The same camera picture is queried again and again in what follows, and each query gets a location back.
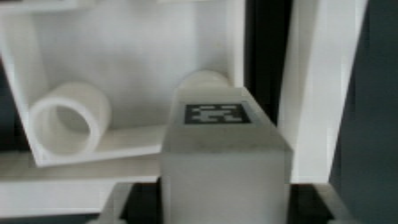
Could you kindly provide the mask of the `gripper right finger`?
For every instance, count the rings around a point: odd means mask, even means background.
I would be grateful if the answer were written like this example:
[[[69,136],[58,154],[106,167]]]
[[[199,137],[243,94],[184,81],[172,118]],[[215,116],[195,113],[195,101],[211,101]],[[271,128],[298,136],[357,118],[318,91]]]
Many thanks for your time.
[[[355,224],[355,218],[348,211],[341,197],[330,184],[314,184],[314,190],[325,203],[328,212],[332,214],[332,220],[327,224]]]

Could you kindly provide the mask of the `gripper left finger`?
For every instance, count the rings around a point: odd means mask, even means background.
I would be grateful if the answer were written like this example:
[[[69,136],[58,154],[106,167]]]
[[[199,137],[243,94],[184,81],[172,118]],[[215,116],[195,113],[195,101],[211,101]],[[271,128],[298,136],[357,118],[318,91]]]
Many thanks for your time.
[[[97,224],[128,224],[122,217],[133,184],[117,183],[97,217]]]

